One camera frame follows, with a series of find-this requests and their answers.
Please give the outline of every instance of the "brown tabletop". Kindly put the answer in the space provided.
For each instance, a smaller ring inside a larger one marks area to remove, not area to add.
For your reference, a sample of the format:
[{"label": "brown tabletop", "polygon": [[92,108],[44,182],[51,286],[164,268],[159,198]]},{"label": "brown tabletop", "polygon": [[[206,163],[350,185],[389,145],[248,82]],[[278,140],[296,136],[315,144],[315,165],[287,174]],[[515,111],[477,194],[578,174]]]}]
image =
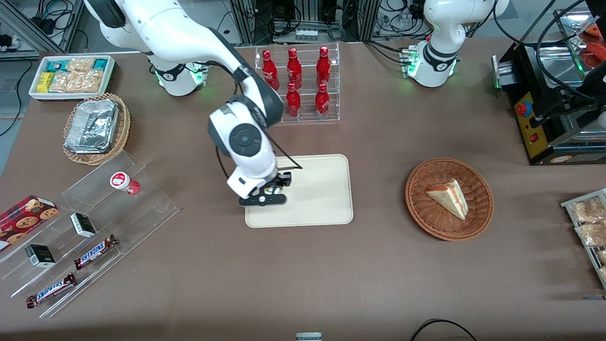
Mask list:
[{"label": "brown tabletop", "polygon": [[[367,46],[340,44],[341,121],[270,133],[293,155],[347,156],[354,219],[273,229],[246,226],[206,133],[231,79],[213,68],[202,91],[171,97],[144,55],[115,55],[111,91],[132,115],[126,150],[181,211],[51,319],[1,288],[0,338],[402,340],[439,317],[479,340],[604,340],[606,302],[582,300],[603,291],[559,206],[606,187],[604,167],[528,166],[492,86],[490,57],[509,45],[470,39],[446,85],[426,89]],[[54,198],[93,169],[61,149],[74,105],[31,102],[0,178],[2,211],[28,194]],[[494,219],[478,238],[438,240],[406,210],[407,175],[434,157],[490,185]]]}]

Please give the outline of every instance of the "snack box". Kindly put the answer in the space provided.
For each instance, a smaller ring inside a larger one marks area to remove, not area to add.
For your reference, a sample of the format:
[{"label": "snack box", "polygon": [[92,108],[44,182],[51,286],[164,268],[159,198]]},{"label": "snack box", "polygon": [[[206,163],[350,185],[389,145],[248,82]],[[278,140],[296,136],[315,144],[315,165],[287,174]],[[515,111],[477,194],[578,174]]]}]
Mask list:
[{"label": "snack box", "polygon": [[[48,64],[50,62],[64,61],[72,58],[95,58],[95,59],[107,59],[107,64],[103,70],[103,77],[101,78],[101,85],[97,92],[73,92],[73,93],[52,93],[52,92],[38,92],[38,83],[43,73],[47,72]],[[48,56],[44,57],[40,61],[36,76],[30,86],[30,96],[38,101],[69,101],[69,100],[81,100],[83,98],[89,98],[96,95],[102,95],[106,92],[107,87],[110,84],[112,78],[113,68],[115,62],[114,59],[109,55],[61,55],[61,56]]]},{"label": "snack box", "polygon": [[0,214],[0,252],[58,212],[52,201],[29,195]]}]

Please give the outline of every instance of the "wicker basket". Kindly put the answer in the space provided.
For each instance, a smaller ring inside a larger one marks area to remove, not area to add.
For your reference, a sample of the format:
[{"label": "wicker basket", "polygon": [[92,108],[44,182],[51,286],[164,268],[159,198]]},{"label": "wicker basket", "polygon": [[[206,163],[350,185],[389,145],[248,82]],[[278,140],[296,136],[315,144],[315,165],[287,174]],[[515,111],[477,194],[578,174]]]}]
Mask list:
[{"label": "wicker basket", "polygon": [[[460,220],[425,193],[428,187],[457,179],[469,212]],[[451,158],[435,158],[418,165],[408,177],[406,205],[414,220],[431,235],[450,241],[477,237],[490,224],[493,197],[482,176],[469,165]]]},{"label": "wicker basket", "polygon": [[[128,139],[128,130],[130,128],[130,113],[128,112],[128,108],[126,107],[126,105],[124,105],[124,102],[120,99],[120,97],[112,93],[104,93],[103,95],[87,98],[84,101],[86,102],[100,100],[113,100],[120,105],[120,112],[118,113],[118,122],[116,123],[116,132],[114,134],[113,147],[106,154],[76,154],[63,148],[63,151],[65,152],[67,157],[69,157],[72,161],[78,163],[85,163],[89,166],[97,166],[115,157],[118,153],[120,153],[121,150],[124,149],[124,146],[126,145],[126,140]],[[67,119],[65,129],[63,129],[63,138],[67,138],[67,133],[69,133],[70,128],[72,127],[72,121],[74,119],[75,113],[76,108],[72,110],[72,114]]]}]

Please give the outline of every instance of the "red cookie package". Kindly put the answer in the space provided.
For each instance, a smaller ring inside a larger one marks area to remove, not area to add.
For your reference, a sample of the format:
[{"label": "red cookie package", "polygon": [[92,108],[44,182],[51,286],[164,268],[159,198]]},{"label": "red cookie package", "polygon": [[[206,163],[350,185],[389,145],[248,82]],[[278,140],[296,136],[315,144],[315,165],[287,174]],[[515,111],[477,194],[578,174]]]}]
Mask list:
[{"label": "red cookie package", "polygon": [[14,244],[59,210],[52,201],[33,195],[0,214],[0,251]]}]

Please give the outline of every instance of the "coca-cola bottle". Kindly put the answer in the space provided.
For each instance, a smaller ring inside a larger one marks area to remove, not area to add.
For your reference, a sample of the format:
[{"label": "coca-cola bottle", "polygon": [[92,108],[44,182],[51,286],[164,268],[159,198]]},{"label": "coca-cola bottle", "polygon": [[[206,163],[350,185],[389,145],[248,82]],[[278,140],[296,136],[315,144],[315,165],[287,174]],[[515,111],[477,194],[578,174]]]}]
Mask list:
[{"label": "coca-cola bottle", "polygon": [[326,92],[326,83],[318,85],[318,93],[316,94],[316,117],[320,120],[328,117],[328,101],[330,97]]},{"label": "coca-cola bottle", "polygon": [[263,78],[274,90],[280,89],[280,81],[278,81],[278,68],[276,63],[271,60],[269,50],[263,50]]},{"label": "coca-cola bottle", "polygon": [[288,81],[293,82],[297,89],[303,86],[303,75],[301,71],[301,62],[297,57],[297,49],[291,47],[288,49],[288,64],[286,65],[288,71]]},{"label": "coca-cola bottle", "polygon": [[297,87],[293,82],[288,84],[286,102],[288,102],[288,114],[290,117],[299,117],[299,114],[301,113],[301,96],[299,95],[299,92],[297,92]]},{"label": "coca-cola bottle", "polygon": [[320,47],[320,58],[316,64],[316,73],[316,82],[318,85],[320,83],[328,84],[330,80],[330,59],[328,58],[328,47],[326,46]]}]

